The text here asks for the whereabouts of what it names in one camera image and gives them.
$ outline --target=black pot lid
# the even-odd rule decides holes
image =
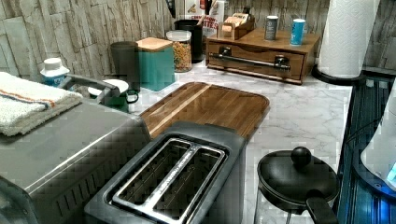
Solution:
[[[340,190],[334,170],[305,147],[272,152],[260,160],[257,171],[268,191],[290,203],[305,204],[318,191],[330,201]]]

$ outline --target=kitchen counter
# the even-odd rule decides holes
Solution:
[[[302,86],[247,77],[208,69],[205,61],[188,73],[176,73],[177,82],[161,91],[141,89],[140,99],[130,112],[142,113],[164,96],[187,82],[205,82],[266,96],[270,110],[247,145],[245,208],[243,223],[253,223],[259,178],[257,164],[277,150],[308,147],[336,172],[341,154],[351,87],[334,86],[308,76]],[[287,213],[264,202],[266,216],[261,223],[286,223]],[[307,211],[291,216],[290,223],[313,223]]]

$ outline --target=wooden cutting board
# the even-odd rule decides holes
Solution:
[[[236,130],[249,139],[269,108],[265,96],[202,82],[190,82],[173,91],[140,117],[152,138],[178,120],[213,124]]]

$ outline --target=wood plank backsplash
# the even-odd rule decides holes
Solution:
[[[110,44],[164,37],[173,19],[164,0],[0,0],[0,71],[39,79],[47,58],[73,74],[114,74]]]
[[[177,15],[184,0],[176,0]],[[229,0],[226,15],[251,6],[256,27],[277,15],[279,29],[305,18],[306,31],[322,34],[330,0]],[[39,79],[45,59],[60,57],[73,74],[103,79],[114,74],[110,44],[164,37],[172,29],[165,0],[0,0],[0,71]],[[396,69],[396,2],[381,0],[365,64]]]
[[[290,30],[292,19],[306,20],[306,31],[323,35],[331,0],[229,0],[228,15],[251,6],[256,27],[268,15],[279,17],[279,30]],[[364,64],[396,70],[396,1],[380,0]]]

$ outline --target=white towel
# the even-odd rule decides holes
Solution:
[[[25,134],[81,100],[79,93],[0,72],[0,133]]]

